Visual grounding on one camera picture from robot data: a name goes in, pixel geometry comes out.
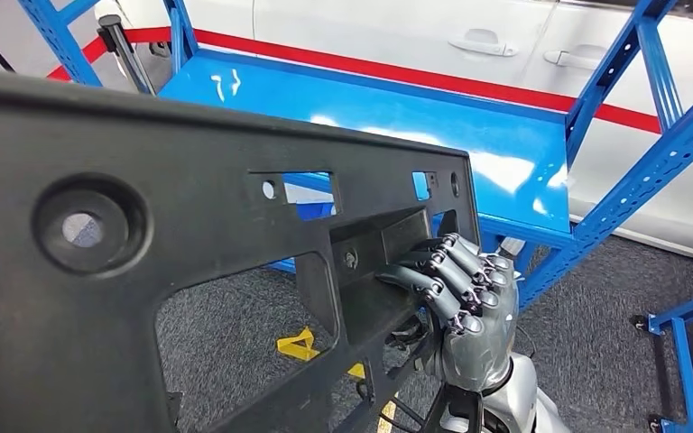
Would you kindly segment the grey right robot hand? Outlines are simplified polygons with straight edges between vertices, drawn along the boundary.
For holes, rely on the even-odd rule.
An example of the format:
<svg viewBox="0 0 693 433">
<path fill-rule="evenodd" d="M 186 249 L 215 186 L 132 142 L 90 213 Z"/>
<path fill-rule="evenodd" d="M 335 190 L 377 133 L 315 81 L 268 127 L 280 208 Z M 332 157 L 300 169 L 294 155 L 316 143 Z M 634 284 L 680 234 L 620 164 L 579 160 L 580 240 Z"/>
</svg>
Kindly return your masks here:
<svg viewBox="0 0 693 433">
<path fill-rule="evenodd" d="M 431 309 L 441 336 L 423 360 L 426 373 L 470 392 L 506 379 L 519 296 L 513 262 L 483 252 L 458 233 L 427 239 L 375 274 Z"/>
</svg>

